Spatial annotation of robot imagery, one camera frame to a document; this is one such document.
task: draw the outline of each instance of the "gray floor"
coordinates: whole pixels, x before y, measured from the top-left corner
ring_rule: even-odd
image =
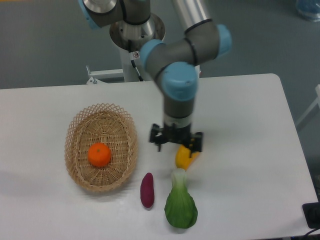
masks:
[[[294,0],[206,2],[231,31],[233,49],[203,64],[202,76],[277,74],[296,121],[320,84],[320,22],[299,17]],[[170,0],[151,0],[151,8],[165,23],[167,43],[183,37]],[[121,68],[108,32],[92,31],[76,0],[0,2],[0,89],[79,85],[88,80],[86,65]],[[320,174],[320,114],[299,137],[312,175]]]

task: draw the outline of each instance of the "white table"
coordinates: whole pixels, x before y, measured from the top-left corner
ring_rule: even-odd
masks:
[[[139,157],[129,182],[90,194],[65,168],[69,123],[83,108],[115,103],[131,113]],[[148,143],[162,124],[153,82],[0,90],[0,233],[8,240],[250,240],[309,231],[302,204],[317,197],[279,78],[274,74],[202,78],[193,131],[203,153],[187,171],[196,224],[175,230],[164,207],[176,144]],[[154,176],[155,203],[140,202]]]

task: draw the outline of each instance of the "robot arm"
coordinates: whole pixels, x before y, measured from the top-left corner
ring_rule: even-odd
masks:
[[[223,25],[216,26],[202,0],[172,0],[185,29],[185,38],[166,45],[147,42],[140,50],[144,69],[163,93],[163,128],[153,124],[150,142],[183,144],[191,152],[202,151],[203,134],[191,133],[192,113],[198,86],[194,66],[226,53],[231,35]]]
[[[166,45],[159,40],[163,36],[157,35],[159,29],[154,27],[150,0],[79,0],[79,3],[91,27],[113,24],[110,28],[113,42],[129,52],[140,51],[144,70],[162,92],[163,128],[153,124],[149,141],[159,151],[162,144],[172,142],[183,144],[192,153],[201,152],[203,134],[191,133],[198,87],[195,66],[229,51],[232,40],[227,28],[213,23],[203,0],[172,0],[185,38]]]

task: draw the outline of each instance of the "fake vegetable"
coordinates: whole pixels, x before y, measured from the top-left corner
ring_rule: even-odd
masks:
[[[194,152],[190,157],[190,149],[181,145],[175,155],[175,165],[177,168],[187,171],[191,163],[197,158],[199,152]]]
[[[144,207],[151,208],[155,202],[154,176],[148,172],[141,182],[140,199]]]
[[[186,171],[182,168],[175,169],[171,180],[172,190],[166,199],[165,217],[173,227],[188,229],[196,223],[198,210],[186,187]]]

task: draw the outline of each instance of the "black cable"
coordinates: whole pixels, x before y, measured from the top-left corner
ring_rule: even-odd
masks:
[[[306,240],[307,237],[309,236],[309,234],[312,234],[313,232],[318,231],[318,230],[320,230],[320,227],[312,229],[311,231],[307,232],[300,240]]]

